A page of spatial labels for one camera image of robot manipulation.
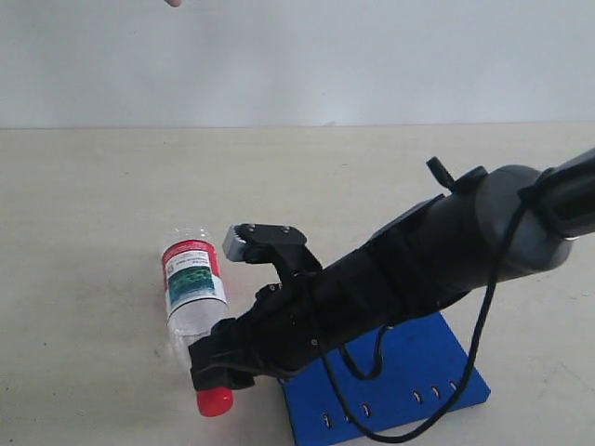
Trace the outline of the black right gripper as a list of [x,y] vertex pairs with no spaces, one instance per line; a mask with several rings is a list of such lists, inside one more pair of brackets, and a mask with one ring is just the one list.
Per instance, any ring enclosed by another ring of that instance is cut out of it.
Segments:
[[326,268],[310,253],[240,260],[273,264],[281,286],[188,347],[195,390],[247,389],[254,375],[292,377],[323,351],[429,316],[469,292],[469,261],[453,254],[350,253]]

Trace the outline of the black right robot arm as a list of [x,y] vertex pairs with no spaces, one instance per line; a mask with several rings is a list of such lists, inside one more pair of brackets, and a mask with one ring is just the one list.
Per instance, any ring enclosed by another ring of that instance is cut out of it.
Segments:
[[492,282],[556,269],[574,241],[594,231],[592,151],[543,171],[511,164],[453,178],[437,159],[428,166],[443,193],[328,266],[295,227],[232,226],[225,256],[270,264],[279,280],[263,286],[246,313],[191,344],[193,386],[289,380],[376,328],[427,317]]

